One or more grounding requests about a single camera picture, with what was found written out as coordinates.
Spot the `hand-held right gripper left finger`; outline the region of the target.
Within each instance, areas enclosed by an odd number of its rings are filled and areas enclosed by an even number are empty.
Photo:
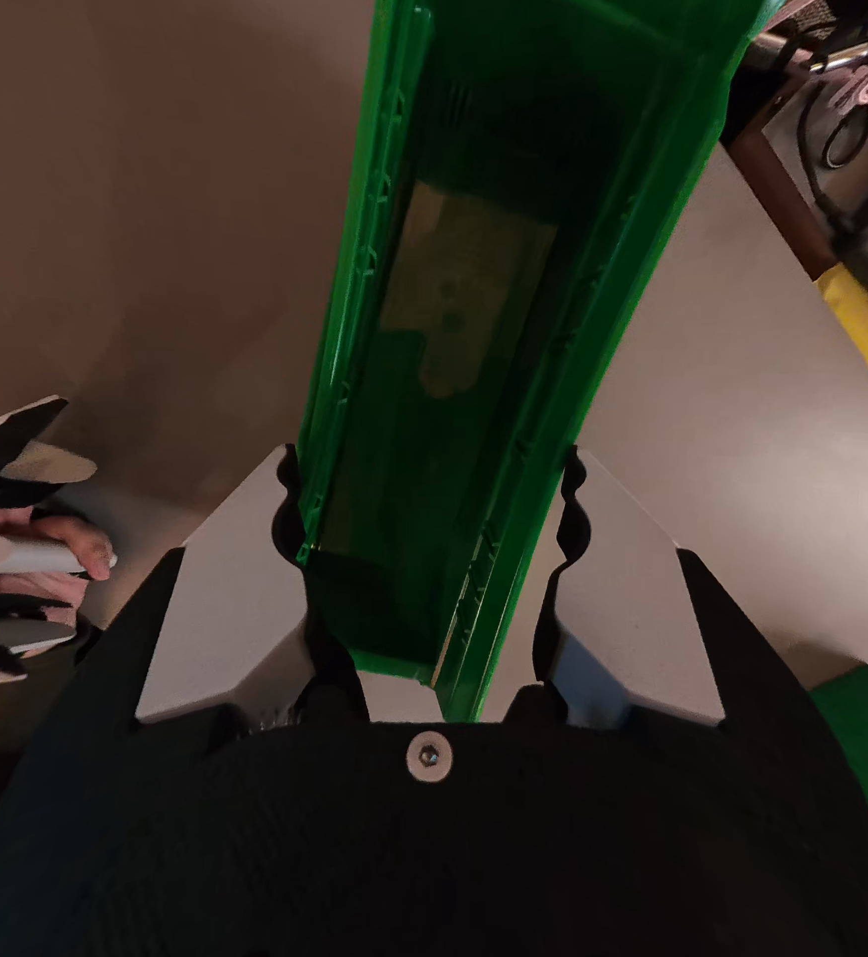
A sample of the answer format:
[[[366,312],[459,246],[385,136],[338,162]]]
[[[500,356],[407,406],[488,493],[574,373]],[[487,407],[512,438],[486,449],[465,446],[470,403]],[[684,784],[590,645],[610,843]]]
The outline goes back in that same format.
[[[303,573],[275,537],[298,483],[294,446],[275,448],[184,542],[135,711],[140,724],[221,705],[252,730],[289,722],[313,676]]]

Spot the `person's left hand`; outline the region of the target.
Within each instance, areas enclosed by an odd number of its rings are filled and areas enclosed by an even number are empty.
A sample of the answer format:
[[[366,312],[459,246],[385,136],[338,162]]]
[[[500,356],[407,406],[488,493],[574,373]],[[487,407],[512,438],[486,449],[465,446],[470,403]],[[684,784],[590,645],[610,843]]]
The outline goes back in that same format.
[[[105,532],[78,514],[0,509],[0,540],[10,546],[0,559],[0,601],[31,599],[14,614],[68,630],[77,625],[88,585],[106,581],[116,560]]]

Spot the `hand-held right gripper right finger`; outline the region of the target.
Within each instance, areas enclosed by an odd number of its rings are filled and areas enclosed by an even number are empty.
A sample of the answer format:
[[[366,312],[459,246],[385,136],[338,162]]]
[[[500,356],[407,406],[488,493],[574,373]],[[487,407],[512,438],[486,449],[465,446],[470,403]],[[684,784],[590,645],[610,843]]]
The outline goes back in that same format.
[[[533,666],[567,723],[619,727],[640,707],[719,724],[725,709],[673,539],[579,448],[560,496],[562,559],[547,581]]]

